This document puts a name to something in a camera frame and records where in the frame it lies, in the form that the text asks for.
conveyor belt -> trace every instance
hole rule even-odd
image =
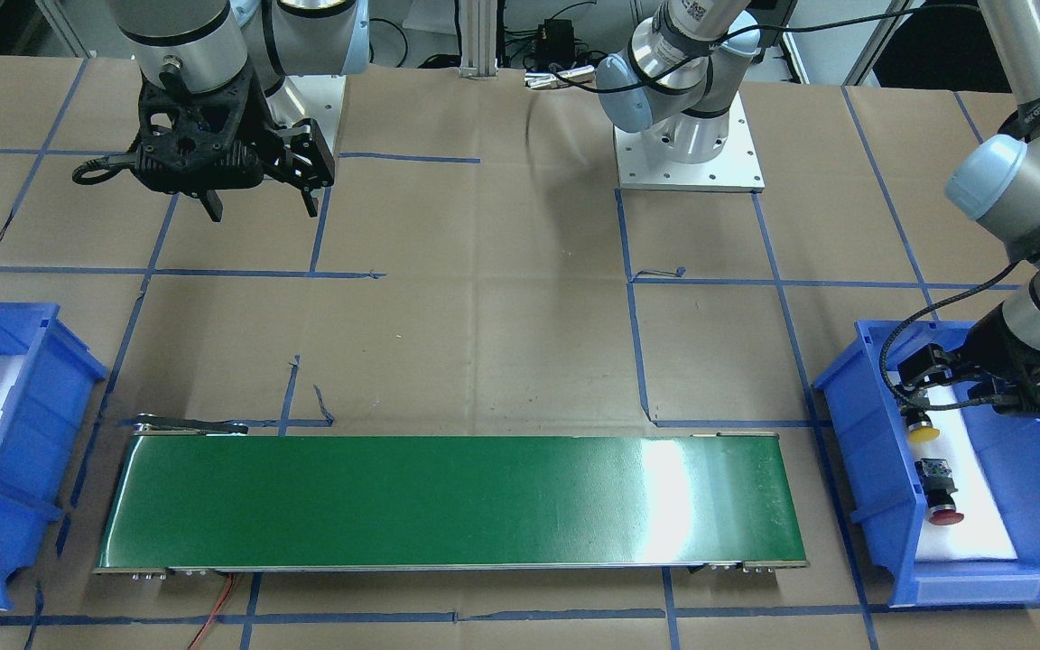
[[[804,565],[777,438],[136,436],[99,571]]]

